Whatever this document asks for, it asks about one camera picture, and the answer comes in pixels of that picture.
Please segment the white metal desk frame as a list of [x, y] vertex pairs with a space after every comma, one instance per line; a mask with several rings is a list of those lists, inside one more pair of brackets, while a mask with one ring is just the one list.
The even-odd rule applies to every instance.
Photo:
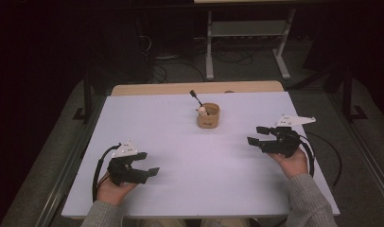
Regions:
[[213, 80], [214, 65], [212, 56], [212, 39], [225, 37], [265, 37], [276, 36], [281, 38], [277, 48], [273, 48], [272, 54], [277, 63], [282, 79], [290, 79], [288, 68], [283, 59], [283, 51], [288, 39], [296, 9], [288, 12], [285, 20], [265, 21], [229, 21], [219, 22], [212, 20], [212, 12], [208, 12], [205, 70], [206, 78]]

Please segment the wooden table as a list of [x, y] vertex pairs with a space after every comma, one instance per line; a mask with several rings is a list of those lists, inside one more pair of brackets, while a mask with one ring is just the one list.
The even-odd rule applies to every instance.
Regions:
[[194, 90], [198, 94], [283, 92], [279, 81], [226, 81], [116, 85], [112, 96], [178, 95]]

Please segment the black metal stand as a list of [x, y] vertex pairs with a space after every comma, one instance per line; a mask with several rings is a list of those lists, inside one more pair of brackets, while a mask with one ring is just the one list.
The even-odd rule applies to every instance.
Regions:
[[87, 124], [92, 113], [92, 86], [88, 72], [84, 74], [83, 78], [83, 101], [84, 106], [77, 108], [73, 119], [81, 120], [84, 124]]
[[342, 88], [342, 113], [349, 122], [366, 119], [367, 115], [358, 105], [352, 105], [353, 77], [349, 66], [344, 68]]

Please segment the tan brush holder cup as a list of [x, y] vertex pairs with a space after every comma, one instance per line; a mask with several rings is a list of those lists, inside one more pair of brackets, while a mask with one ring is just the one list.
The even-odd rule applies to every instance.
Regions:
[[202, 129], [214, 129], [218, 126], [220, 108], [215, 103], [204, 103], [203, 104], [209, 113], [209, 115], [197, 116], [198, 126]]

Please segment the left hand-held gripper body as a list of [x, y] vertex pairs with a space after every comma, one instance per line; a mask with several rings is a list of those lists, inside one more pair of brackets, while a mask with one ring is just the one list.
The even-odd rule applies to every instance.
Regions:
[[132, 155], [140, 153], [132, 141], [120, 144], [118, 148], [111, 153], [111, 161], [107, 168], [111, 175], [112, 182], [116, 185], [122, 183], [145, 183], [147, 178], [138, 178], [136, 170], [131, 166], [130, 159]]

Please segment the black eyebrow brush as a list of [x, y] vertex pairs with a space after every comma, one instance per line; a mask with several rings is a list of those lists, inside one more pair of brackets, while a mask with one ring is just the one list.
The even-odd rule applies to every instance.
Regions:
[[201, 106], [204, 106], [204, 105], [201, 103], [201, 101], [199, 100], [199, 98], [198, 98], [198, 96], [197, 96], [197, 94], [196, 94], [196, 92], [195, 92], [194, 90], [191, 90], [191, 91], [189, 92], [189, 94], [190, 94], [192, 97], [194, 97], [194, 98], [198, 101], [198, 103], [200, 104], [200, 107], [201, 107]]

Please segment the person's right hand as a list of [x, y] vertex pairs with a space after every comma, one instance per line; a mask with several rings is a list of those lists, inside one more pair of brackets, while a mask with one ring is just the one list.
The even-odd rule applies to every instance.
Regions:
[[289, 179], [308, 173], [307, 159], [300, 148], [297, 148], [294, 154], [289, 158], [286, 158], [282, 154], [270, 154], [270, 157], [281, 167], [282, 171]]

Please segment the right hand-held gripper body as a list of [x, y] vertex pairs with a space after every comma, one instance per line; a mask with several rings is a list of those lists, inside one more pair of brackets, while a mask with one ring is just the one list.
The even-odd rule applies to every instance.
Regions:
[[291, 157], [301, 144], [300, 135], [292, 127], [314, 123], [315, 121], [315, 117], [282, 115], [275, 123], [275, 140], [270, 141], [261, 150], [264, 153], [281, 153], [287, 158]]

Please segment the person's left hand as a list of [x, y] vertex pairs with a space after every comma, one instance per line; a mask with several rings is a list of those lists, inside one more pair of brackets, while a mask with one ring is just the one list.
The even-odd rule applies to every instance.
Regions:
[[116, 185], [112, 182], [111, 175], [106, 173], [97, 184], [96, 199], [119, 206], [136, 186], [137, 183], [122, 183], [121, 185]]

